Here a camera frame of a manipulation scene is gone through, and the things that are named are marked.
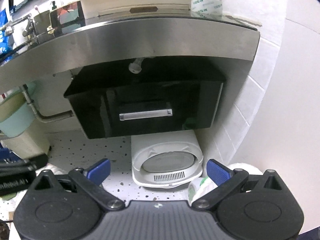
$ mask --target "litter box vent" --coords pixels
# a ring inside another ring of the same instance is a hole
[[[170,173],[170,174],[166,174],[166,175],[155,175],[154,176],[155,182],[183,179],[184,177],[185,177],[184,171],[177,172],[177,173]]]

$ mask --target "black drawer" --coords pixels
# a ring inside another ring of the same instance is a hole
[[[224,77],[203,57],[133,60],[84,67],[64,94],[88,138],[211,126]]]

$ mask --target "drain pipe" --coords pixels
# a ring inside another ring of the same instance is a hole
[[[23,85],[23,86],[21,86],[19,88],[22,91],[22,93],[23,93],[23,95],[24,95],[24,97],[25,97],[25,99],[27,101],[27,104],[32,108],[33,114],[35,115],[35,117],[36,117],[36,119],[38,121],[43,122],[43,123],[49,123],[49,122],[60,121],[60,120],[67,119],[69,117],[73,117],[74,116],[74,114],[73,114],[73,112],[71,110],[63,112],[63,113],[59,113],[59,114],[50,115],[50,116],[43,116],[36,109],[34,101],[33,101],[33,99],[31,99],[31,97],[30,97],[30,95],[28,93],[27,85]]]

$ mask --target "silver drawer handle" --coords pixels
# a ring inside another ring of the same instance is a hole
[[[151,117],[162,117],[172,116],[172,109],[152,110],[152,111],[141,111],[134,113],[123,113],[119,114],[120,121],[151,118]]]

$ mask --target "stainless steel countertop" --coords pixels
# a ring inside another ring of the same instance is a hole
[[[157,56],[253,60],[260,33],[227,17],[188,10],[116,13],[18,55],[0,68],[0,93],[43,75],[101,62]]]

